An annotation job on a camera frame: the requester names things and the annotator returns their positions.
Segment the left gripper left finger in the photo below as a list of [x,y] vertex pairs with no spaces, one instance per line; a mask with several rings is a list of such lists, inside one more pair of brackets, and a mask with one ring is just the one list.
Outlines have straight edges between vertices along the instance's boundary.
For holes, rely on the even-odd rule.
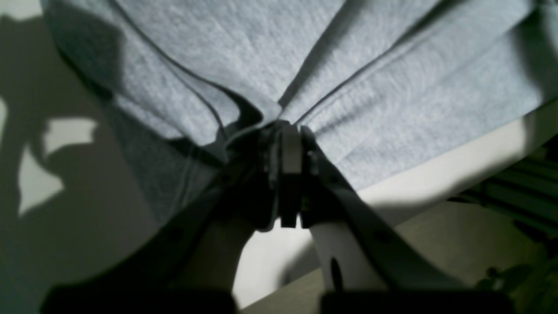
[[235,314],[232,288],[255,231],[277,209],[283,123],[233,143],[235,157],[201,195],[116,266],[47,294],[44,314]]

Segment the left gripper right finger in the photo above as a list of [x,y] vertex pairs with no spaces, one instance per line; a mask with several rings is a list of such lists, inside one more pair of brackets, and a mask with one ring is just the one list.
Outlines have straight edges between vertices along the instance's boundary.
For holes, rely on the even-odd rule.
[[312,132],[281,127],[281,226],[313,238],[326,293],[322,314],[513,314],[505,294],[441,272],[365,204]]

